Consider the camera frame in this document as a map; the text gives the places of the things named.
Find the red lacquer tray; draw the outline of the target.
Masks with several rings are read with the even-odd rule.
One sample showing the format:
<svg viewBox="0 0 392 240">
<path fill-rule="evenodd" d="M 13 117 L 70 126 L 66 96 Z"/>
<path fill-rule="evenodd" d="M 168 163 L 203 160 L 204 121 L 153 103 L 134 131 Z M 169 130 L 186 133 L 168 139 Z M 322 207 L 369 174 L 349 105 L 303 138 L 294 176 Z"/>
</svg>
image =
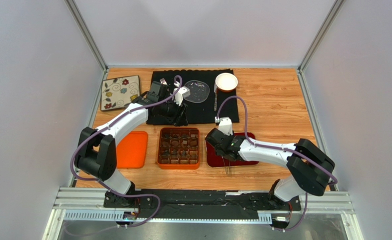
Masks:
<svg viewBox="0 0 392 240">
<path fill-rule="evenodd" d="M 212 168 L 223 168 L 223 167 L 239 167 L 239 166 L 254 166 L 257 165 L 258 161 L 240 161 L 240 160 L 228 160 L 221 156 L 216 155 L 214 147 L 208 142 L 207 136 L 205 137 L 206 144 L 206 159 L 207 164 Z"/>
</svg>

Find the orange chocolate box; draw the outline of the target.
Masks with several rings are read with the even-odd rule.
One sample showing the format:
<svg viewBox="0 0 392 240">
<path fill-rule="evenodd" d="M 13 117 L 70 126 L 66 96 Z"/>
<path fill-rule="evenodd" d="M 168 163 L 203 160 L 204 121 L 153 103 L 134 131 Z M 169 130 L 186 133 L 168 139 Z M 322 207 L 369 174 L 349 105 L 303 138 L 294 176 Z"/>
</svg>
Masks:
<svg viewBox="0 0 392 240">
<path fill-rule="evenodd" d="M 179 138 L 171 138 L 171 134 L 179 134 Z M 181 134 L 187 134 L 188 138 L 183 139 L 181 138 Z M 197 134 L 197 138 L 191 138 L 190 134 Z M 199 134 L 200 131 L 197 128 L 192 128 L 192 127 L 168 127 L 168 128 L 163 128 L 160 131 L 160 136 L 159 136 L 159 147 L 158 147 L 158 153 L 157 153 L 157 165 L 159 168 L 163 170 L 196 170 L 200 166 L 200 156 L 201 154 L 199 153 Z M 171 141 L 179 141 L 178 146 L 172 146 Z M 188 146 L 187 147 L 181 147 L 181 142 L 182 141 L 187 141 Z M 189 146 L 189 141 L 198 141 L 198 146 L 195 147 L 190 147 Z M 162 141 L 168 141 L 170 144 L 170 147 L 162 147 L 161 143 Z M 163 151 L 168 150 L 170 155 L 168 157 L 161 156 L 161 153 Z M 176 150 L 178 153 L 177 155 L 171 155 L 171 151 Z M 180 153 L 181 151 L 186 151 L 187 155 L 186 156 L 181 156 Z"/>
</svg>

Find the pink handled metal tongs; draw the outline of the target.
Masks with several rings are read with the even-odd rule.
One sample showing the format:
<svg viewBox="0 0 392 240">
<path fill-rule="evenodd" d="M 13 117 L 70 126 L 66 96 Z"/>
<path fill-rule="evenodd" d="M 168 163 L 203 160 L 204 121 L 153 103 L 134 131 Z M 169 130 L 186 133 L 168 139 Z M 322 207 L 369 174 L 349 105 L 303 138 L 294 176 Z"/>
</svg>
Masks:
<svg viewBox="0 0 392 240">
<path fill-rule="evenodd" d="M 232 176 L 232 170 L 231 170 L 231 163 L 227 159 L 222 159 L 223 164 L 224 164 L 224 170 L 227 176 Z"/>
</svg>

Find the black cloth mat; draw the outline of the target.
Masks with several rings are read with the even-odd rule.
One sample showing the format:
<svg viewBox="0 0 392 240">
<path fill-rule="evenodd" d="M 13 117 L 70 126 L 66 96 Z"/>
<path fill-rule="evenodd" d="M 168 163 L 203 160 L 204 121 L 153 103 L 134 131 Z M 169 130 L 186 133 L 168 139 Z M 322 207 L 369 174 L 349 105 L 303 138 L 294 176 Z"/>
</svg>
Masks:
<svg viewBox="0 0 392 240">
<path fill-rule="evenodd" d="M 164 78 L 168 84 L 173 84 L 174 77 L 179 75 L 183 79 L 183 84 L 191 80 L 198 80 L 205 82 L 210 87 L 210 94 L 208 99 L 202 103 L 192 103 L 189 101 L 184 101 L 187 104 L 186 117 L 188 124 L 211 124 L 214 123 L 214 118 L 217 112 L 214 111 L 214 92 L 213 88 L 215 85 L 216 77 L 221 73 L 231 73 L 234 74 L 232 69 L 220 69 L 220 70 L 164 70 L 164 71 L 154 71 L 152 74 L 151 82 L 159 82 L 160 79 Z M 230 96 L 235 96 L 236 90 L 231 92 L 218 92 L 217 99 L 217 110 L 219 110 L 220 105 L 224 100 Z M 220 111 L 220 117 L 229 117 L 233 123 L 239 122 L 239 113 L 237 106 L 237 99 L 229 100 L 222 110 Z M 153 117 L 149 117 L 147 124 L 152 125 Z"/>
</svg>

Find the orange tin lid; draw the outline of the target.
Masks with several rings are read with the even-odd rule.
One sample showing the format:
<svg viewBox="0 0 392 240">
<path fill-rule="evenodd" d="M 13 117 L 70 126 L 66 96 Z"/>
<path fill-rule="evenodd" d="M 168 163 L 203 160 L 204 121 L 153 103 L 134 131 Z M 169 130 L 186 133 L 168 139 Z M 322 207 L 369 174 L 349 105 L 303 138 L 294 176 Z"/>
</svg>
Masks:
<svg viewBox="0 0 392 240">
<path fill-rule="evenodd" d="M 132 131 L 116 147 L 118 169 L 139 169 L 145 164 L 148 133 Z"/>
</svg>

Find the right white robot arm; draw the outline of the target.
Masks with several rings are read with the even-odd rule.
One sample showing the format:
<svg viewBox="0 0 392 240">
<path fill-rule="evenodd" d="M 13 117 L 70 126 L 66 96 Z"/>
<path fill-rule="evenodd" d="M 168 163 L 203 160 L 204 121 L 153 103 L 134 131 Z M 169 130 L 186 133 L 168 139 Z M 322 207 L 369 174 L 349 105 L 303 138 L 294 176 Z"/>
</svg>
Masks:
<svg viewBox="0 0 392 240">
<path fill-rule="evenodd" d="M 216 156 L 231 162 L 262 162 L 283 167 L 290 176 L 279 179 L 270 193 L 288 202 L 304 193 L 322 196 L 329 184 L 336 183 L 332 172 L 334 161 L 308 139 L 297 143 L 271 143 L 247 138 L 243 135 L 226 135 L 214 128 L 205 137 Z"/>
</svg>

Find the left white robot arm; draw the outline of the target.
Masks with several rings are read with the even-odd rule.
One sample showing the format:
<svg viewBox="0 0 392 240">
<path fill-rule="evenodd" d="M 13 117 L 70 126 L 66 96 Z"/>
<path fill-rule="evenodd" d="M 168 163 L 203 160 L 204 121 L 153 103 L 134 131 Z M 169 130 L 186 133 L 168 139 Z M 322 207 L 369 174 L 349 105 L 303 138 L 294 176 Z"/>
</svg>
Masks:
<svg viewBox="0 0 392 240">
<path fill-rule="evenodd" d="M 149 91 L 132 100 L 111 121 L 97 128 L 84 128 L 71 157 L 70 170 L 74 177 L 84 179 L 77 175 L 76 169 L 79 169 L 91 175 L 89 181 L 99 182 L 118 196 L 130 197 L 129 191 L 134 185 L 117 169 L 118 143 L 150 116 L 166 117 L 175 126 L 186 125 L 187 106 L 183 101 L 189 94 L 179 75 L 174 77 L 173 84 L 153 82 Z"/>
</svg>

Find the brown leaf chocolate centre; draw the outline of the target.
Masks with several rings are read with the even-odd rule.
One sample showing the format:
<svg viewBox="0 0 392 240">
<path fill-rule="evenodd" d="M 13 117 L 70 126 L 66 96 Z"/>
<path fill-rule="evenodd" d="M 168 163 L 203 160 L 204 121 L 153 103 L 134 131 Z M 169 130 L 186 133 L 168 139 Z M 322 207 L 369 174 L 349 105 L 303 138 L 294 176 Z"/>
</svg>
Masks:
<svg viewBox="0 0 392 240">
<path fill-rule="evenodd" d="M 179 145 L 179 141 L 178 140 L 171 141 L 171 145 L 176 147 Z"/>
</svg>

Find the light leaf chocolate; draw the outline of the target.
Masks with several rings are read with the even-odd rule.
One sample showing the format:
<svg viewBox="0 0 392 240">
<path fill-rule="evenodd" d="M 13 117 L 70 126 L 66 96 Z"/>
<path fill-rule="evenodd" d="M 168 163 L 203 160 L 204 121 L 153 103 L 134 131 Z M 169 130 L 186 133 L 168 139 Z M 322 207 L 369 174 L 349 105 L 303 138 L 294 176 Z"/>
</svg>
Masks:
<svg viewBox="0 0 392 240">
<path fill-rule="evenodd" d="M 169 144 L 169 142 L 167 142 L 167 141 L 162 141 L 161 146 L 162 146 L 162 147 L 165 147 L 165 148 L 166 148 L 166 147 L 169 148 L 169 147 L 170 147 L 170 144 Z"/>
</svg>

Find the dark leaf chocolate front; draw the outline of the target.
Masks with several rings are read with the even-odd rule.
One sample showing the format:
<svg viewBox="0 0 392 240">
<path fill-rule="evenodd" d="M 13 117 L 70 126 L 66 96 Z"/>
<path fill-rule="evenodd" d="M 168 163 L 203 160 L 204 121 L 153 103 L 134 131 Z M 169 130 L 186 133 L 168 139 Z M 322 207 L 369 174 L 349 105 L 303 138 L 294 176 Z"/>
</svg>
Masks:
<svg viewBox="0 0 392 240">
<path fill-rule="evenodd" d="M 161 153 L 161 156 L 163 157 L 168 157 L 169 155 L 170 155 L 169 151 L 166 150 Z"/>
</svg>

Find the silver fork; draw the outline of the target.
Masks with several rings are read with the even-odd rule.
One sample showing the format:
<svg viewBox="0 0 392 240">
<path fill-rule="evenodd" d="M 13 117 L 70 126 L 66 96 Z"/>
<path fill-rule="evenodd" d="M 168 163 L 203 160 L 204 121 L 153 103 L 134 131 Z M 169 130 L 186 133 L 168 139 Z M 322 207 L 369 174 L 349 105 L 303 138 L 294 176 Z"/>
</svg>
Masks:
<svg viewBox="0 0 392 240">
<path fill-rule="evenodd" d="M 166 82 L 166 80 L 164 78 L 160 79 L 160 83 L 163 84 L 163 85 L 167 85 L 167 82 Z"/>
</svg>

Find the clear glass plate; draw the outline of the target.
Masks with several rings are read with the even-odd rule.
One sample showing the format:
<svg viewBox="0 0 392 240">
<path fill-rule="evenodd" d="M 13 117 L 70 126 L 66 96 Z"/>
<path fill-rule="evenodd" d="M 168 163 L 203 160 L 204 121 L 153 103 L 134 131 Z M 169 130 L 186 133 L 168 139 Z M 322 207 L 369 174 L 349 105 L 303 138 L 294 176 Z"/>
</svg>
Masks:
<svg viewBox="0 0 392 240">
<path fill-rule="evenodd" d="M 188 102 L 199 104 L 205 102 L 210 94 L 210 87 L 207 83 L 191 80 L 184 84 L 186 88 L 190 90 L 190 95 L 184 97 Z"/>
</svg>

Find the floral square plate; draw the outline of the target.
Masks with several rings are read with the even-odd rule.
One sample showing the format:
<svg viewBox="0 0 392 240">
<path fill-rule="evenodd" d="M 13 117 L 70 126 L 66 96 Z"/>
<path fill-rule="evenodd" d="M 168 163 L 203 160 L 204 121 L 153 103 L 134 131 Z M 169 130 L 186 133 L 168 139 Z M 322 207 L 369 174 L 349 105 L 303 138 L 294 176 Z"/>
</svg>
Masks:
<svg viewBox="0 0 392 240">
<path fill-rule="evenodd" d="M 101 111 L 126 108 L 141 94 L 138 75 L 106 79 L 101 84 Z"/>
</svg>

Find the dark handled knife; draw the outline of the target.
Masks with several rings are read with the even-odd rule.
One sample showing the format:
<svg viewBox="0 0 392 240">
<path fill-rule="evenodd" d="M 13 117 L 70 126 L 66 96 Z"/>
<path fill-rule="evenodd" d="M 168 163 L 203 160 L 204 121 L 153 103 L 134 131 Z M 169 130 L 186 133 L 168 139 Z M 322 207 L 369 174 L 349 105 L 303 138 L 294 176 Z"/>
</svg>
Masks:
<svg viewBox="0 0 392 240">
<path fill-rule="evenodd" d="M 217 99 L 218 99 L 218 93 L 215 92 L 215 95 L 214 95 L 214 111 L 215 112 L 217 111 Z"/>
</svg>

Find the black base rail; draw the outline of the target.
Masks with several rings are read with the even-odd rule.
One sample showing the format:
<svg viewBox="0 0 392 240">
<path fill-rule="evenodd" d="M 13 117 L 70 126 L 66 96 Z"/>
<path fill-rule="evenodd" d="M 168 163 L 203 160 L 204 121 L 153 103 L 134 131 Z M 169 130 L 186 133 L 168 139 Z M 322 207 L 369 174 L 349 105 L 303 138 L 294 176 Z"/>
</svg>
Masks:
<svg viewBox="0 0 392 240">
<path fill-rule="evenodd" d="M 157 219 L 254 220 L 259 211 L 278 211 L 288 215 L 302 210 L 298 197 L 290 203 L 274 203 L 267 192 L 221 190 L 140 189 L 136 198 L 122 198 L 106 192 L 105 208 L 139 210 L 140 219 L 154 215 Z"/>
</svg>

